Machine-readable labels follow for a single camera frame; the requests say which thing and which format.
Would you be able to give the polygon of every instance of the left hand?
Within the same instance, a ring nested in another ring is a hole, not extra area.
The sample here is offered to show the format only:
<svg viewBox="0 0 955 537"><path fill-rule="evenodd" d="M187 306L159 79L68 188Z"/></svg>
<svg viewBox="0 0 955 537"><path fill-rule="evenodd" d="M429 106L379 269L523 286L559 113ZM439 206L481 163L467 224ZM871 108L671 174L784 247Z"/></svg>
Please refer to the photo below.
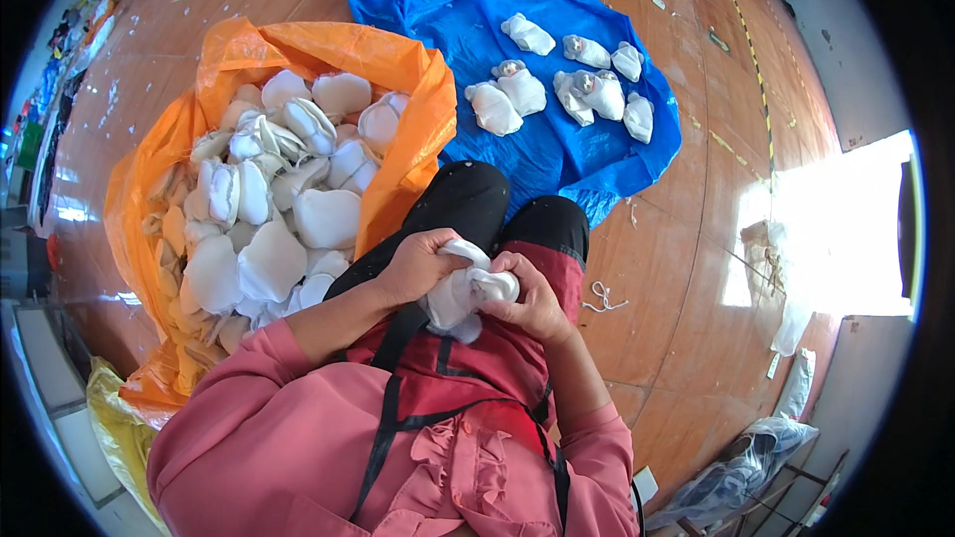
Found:
<svg viewBox="0 0 955 537"><path fill-rule="evenodd" d="M449 273L471 265L466 257L437 254L438 249L455 238L461 237L454 229L409 234L394 251L388 267L374 280L376 288L393 306L422 298Z"/></svg>

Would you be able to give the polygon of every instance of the person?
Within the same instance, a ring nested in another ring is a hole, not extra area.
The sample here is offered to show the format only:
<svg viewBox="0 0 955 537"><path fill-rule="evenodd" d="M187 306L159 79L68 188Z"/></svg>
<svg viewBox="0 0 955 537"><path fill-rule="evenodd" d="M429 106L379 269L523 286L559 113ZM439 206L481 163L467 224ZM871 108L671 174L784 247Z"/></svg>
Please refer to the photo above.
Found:
<svg viewBox="0 0 955 537"><path fill-rule="evenodd" d="M493 166L442 167L322 303L210 371L149 455L173 534L638 534L631 436L576 329L586 216L545 196L503 225L509 202ZM470 345L416 303L470 264L453 238L520 283Z"/></svg>

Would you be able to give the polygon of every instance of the right hand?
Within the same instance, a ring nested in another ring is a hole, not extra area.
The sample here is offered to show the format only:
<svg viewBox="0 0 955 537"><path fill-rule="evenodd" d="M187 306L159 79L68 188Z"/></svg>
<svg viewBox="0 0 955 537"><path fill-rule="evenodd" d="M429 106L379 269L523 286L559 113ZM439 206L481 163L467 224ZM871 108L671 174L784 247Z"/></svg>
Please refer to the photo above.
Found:
<svg viewBox="0 0 955 537"><path fill-rule="evenodd" d="M501 252L491 262L491 273L509 271L520 281L518 302L484 301L480 310L488 316L519 326L544 347L554 346L573 336L576 331L547 278L526 257Z"/></svg>

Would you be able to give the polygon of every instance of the glossy floor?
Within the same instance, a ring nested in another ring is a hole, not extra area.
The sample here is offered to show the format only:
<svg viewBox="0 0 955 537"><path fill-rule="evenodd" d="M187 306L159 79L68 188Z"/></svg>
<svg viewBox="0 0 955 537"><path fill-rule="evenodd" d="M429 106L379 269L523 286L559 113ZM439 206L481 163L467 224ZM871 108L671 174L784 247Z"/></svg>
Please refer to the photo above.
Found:
<svg viewBox="0 0 955 537"><path fill-rule="evenodd" d="M592 234L587 286L602 281L610 302L627 305L580 315L633 428L635 468L648 464L661 486L652 510L772 411L792 364L783 359L767 378L782 295L765 269L744 262L739 232L772 217L770 166L805 166L839 153L839 143L816 70L779 0L663 0L664 9L652 0L602 1L633 21L669 79L683 128L683 149L660 182L621 202ZM61 238L58 294L72 304L91 349L122 374L158 340L113 264L102 226L107 179L194 83L204 33L237 14L259 25L351 20L345 0L125 0L60 140L45 225ZM838 325L816 315L801 343L818 353L814 394Z"/></svg>

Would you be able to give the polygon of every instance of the blue plastic sheet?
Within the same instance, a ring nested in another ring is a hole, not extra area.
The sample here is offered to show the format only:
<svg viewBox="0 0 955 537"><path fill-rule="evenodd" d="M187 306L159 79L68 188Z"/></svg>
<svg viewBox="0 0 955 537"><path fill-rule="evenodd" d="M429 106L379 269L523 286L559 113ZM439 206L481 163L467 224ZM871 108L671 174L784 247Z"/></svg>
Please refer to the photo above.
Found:
<svg viewBox="0 0 955 537"><path fill-rule="evenodd" d="M458 136L445 148L443 162L473 159L501 169L511 182L508 217L531 199L559 194L576 201L596 226L624 196L652 185L680 149L676 99L663 74L637 38L630 19L599 0L349 0L355 21L374 25L437 48L455 74ZM546 30L557 42L542 57L521 51L500 31L515 13ZM580 127L554 93L554 74L595 70L564 57L562 38L577 34L600 42L610 52L626 40L646 56L636 84L622 75L627 95L635 90L654 106L649 145L627 134L622 123L596 117ZM477 124L464 89L491 78L491 67L521 59L547 89L543 112L524 117L516 133L495 135Z"/></svg>

